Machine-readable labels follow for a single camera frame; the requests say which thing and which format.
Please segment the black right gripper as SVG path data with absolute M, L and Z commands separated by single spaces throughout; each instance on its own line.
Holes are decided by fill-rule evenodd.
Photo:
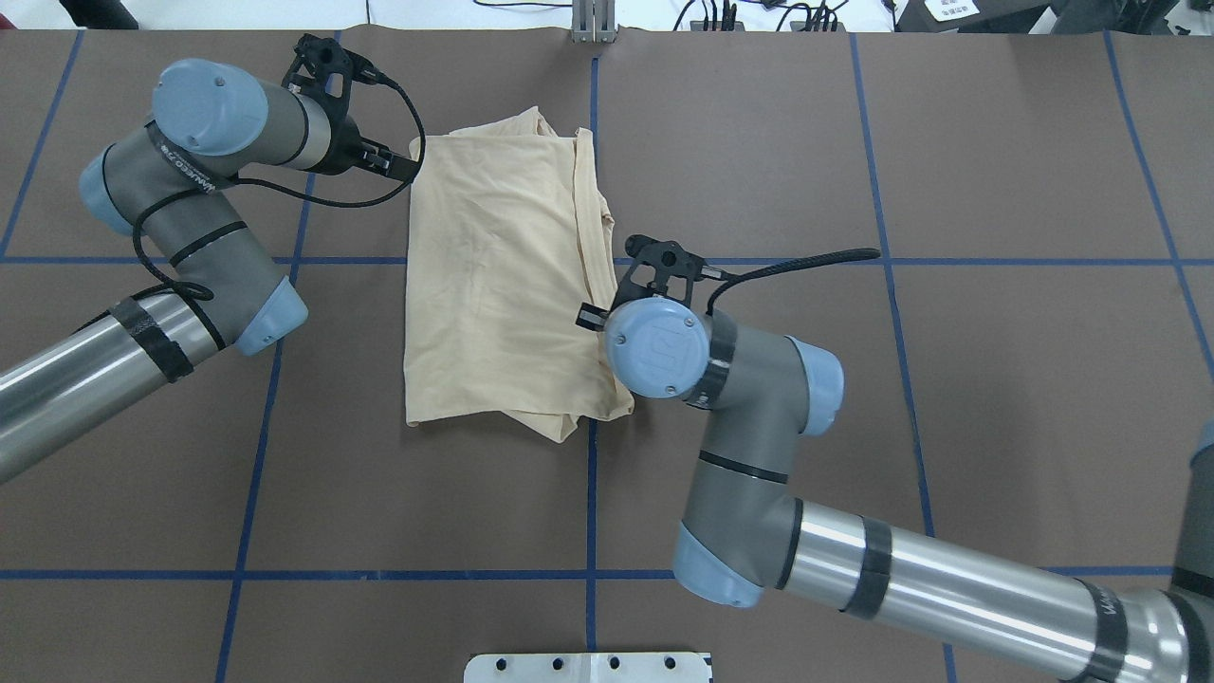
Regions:
M 615 298 L 607 308 L 582 303 L 575 325 L 602 332 L 617 308 L 645 298 L 668 298 L 692 304 L 694 284 L 698 281 L 725 281 L 726 272 L 711 267 L 707 258 L 686 251 L 677 241 L 659 241 L 643 234 L 634 234 L 625 243 L 625 251 L 632 263 L 618 281 Z

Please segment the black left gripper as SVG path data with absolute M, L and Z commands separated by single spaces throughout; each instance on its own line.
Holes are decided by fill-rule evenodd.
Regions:
M 294 53 L 282 78 L 282 87 L 304 106 L 306 133 L 300 150 L 285 166 L 320 175 L 339 175 L 357 167 L 399 183 L 416 180 L 422 165 L 422 147 L 416 150 L 416 159 L 399 155 L 387 144 L 365 138 L 350 116 L 353 82 L 382 86 L 403 99 L 416 133 L 422 133 L 422 119 L 399 82 L 333 38 L 305 34 L 294 46 Z

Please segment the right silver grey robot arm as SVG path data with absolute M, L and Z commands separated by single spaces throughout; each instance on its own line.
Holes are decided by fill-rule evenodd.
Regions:
M 1114 591 L 1169 584 L 1189 459 L 1212 417 L 1212 238 L 954 237 L 889 226 L 892 263 L 741 286 L 727 311 L 838 355 L 847 394 L 792 490 Z M 584 632 L 546 650 L 710 653 L 719 682 L 1043 682 L 784 592 L 700 601 L 669 573 L 704 415 L 596 432 Z

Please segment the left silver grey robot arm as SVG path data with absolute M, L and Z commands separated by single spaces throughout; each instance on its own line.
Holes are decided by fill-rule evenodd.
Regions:
M 425 148 L 391 150 L 350 113 L 353 82 L 403 95 L 399 82 L 333 38 L 306 34 L 293 52 L 280 82 L 204 58 L 166 66 L 143 125 L 83 170 L 87 211 L 129 239 L 155 284 L 4 372 L 5 483 L 227 347 L 255 355 L 307 320 L 290 278 L 225 193 L 260 187 L 316 206 L 322 198 L 243 177 L 244 167 L 357 167 L 397 190 L 416 181 Z

